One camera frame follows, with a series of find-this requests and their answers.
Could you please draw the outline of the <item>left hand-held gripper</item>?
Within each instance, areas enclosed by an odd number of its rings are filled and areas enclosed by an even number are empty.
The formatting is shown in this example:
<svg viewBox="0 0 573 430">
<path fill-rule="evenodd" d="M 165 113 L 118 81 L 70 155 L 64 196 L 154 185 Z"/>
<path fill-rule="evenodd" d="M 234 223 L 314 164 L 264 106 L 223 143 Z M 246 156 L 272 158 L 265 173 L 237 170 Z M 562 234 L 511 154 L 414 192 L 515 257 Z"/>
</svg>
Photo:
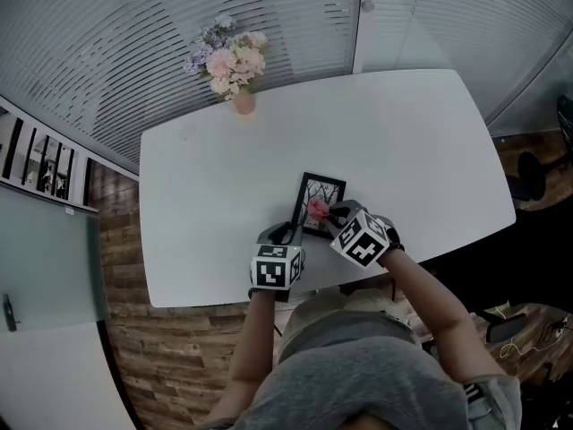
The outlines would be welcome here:
<svg viewBox="0 0 573 430">
<path fill-rule="evenodd" d="M 258 235 L 250 264 L 249 298 L 255 292 L 270 291 L 276 301 L 288 301 L 304 270 L 303 235 L 303 227 L 291 222 L 278 223 Z"/>
</svg>

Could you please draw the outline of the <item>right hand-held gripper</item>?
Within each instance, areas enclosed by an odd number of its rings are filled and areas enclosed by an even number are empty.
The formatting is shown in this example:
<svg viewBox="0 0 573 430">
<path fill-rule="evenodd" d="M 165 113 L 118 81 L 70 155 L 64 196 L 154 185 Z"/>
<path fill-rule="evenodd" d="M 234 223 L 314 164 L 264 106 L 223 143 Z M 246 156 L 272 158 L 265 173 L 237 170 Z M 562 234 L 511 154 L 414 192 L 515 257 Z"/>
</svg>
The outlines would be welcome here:
<svg viewBox="0 0 573 430">
<path fill-rule="evenodd" d="M 402 249 L 393 223 L 371 214 L 355 200 L 333 204 L 322 224 L 332 235 L 331 248 L 362 269 L 377 262 L 387 251 Z"/>
</svg>

